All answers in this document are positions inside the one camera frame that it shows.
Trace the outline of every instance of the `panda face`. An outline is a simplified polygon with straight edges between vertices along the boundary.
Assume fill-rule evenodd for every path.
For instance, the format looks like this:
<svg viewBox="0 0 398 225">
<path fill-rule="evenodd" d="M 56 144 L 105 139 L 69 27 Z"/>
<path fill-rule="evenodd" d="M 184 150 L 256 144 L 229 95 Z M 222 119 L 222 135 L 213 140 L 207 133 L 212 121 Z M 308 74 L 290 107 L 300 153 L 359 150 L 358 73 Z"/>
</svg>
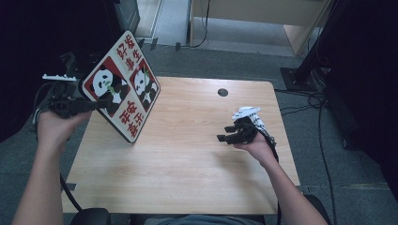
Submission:
<svg viewBox="0 0 398 225">
<path fill-rule="evenodd" d="M 149 77 L 144 74 L 142 70 L 139 70 L 138 73 L 135 75 L 134 84 L 135 84 L 135 91 L 138 95 L 141 95 L 144 91 L 146 86 L 149 83 Z"/>
<path fill-rule="evenodd" d="M 114 74 L 108 69 L 100 69 L 93 80 L 94 92 L 98 97 L 103 96 L 109 91 L 109 87 L 114 79 Z"/>
</svg>

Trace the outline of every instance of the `cardboard sign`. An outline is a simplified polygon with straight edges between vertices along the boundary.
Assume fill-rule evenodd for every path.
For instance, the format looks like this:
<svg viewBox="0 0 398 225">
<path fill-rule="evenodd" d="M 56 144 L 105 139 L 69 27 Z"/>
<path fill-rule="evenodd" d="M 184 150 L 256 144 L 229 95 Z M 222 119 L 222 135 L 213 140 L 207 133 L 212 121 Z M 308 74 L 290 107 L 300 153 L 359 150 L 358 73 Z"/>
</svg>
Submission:
<svg viewBox="0 0 398 225">
<path fill-rule="evenodd" d="M 161 91 L 131 31 L 126 31 L 83 81 L 93 101 L 106 99 L 99 112 L 130 143 L 134 143 Z"/>
</svg>

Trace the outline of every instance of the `person's right hand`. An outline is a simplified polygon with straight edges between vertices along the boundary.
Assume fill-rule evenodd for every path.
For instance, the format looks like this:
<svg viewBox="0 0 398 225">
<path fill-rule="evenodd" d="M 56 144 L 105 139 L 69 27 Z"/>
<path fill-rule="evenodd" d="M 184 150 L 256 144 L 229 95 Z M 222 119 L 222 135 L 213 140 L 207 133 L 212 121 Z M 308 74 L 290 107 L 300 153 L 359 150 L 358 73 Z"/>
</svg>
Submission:
<svg viewBox="0 0 398 225">
<path fill-rule="evenodd" d="M 272 160 L 275 161 L 275 157 L 272 153 L 271 148 L 269 147 L 266 139 L 260 132 L 257 132 L 257 135 L 252 142 L 236 143 L 234 144 L 234 147 L 248 151 L 261 164 L 265 164 Z"/>
</svg>

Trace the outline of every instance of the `hole in table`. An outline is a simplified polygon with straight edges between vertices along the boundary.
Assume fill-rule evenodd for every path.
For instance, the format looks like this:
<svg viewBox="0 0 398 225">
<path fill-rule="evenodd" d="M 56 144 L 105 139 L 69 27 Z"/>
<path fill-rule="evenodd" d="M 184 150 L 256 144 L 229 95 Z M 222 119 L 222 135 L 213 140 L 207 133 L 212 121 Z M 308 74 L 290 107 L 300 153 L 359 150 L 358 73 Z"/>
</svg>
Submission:
<svg viewBox="0 0 398 225">
<path fill-rule="evenodd" d="M 221 96 L 221 97 L 228 96 L 228 91 L 226 89 L 224 89 L 224 88 L 220 88 L 218 93 L 219 93 L 219 96 Z"/>
</svg>

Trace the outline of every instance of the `black chair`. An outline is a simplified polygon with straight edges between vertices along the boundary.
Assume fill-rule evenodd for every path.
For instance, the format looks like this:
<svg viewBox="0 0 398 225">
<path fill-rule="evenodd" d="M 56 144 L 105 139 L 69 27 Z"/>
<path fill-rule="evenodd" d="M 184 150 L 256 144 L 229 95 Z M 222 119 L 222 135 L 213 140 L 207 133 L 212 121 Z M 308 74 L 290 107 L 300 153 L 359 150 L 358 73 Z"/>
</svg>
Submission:
<svg viewBox="0 0 398 225">
<path fill-rule="evenodd" d="M 111 225 L 111 217 L 104 208 L 88 208 L 79 211 L 70 225 Z"/>
<path fill-rule="evenodd" d="M 316 210 L 322 215 L 325 221 L 331 225 L 330 218 L 328 216 L 328 212 L 325 209 L 325 206 L 321 201 L 316 198 L 314 195 L 304 195 L 304 197 L 315 207 Z"/>
</svg>

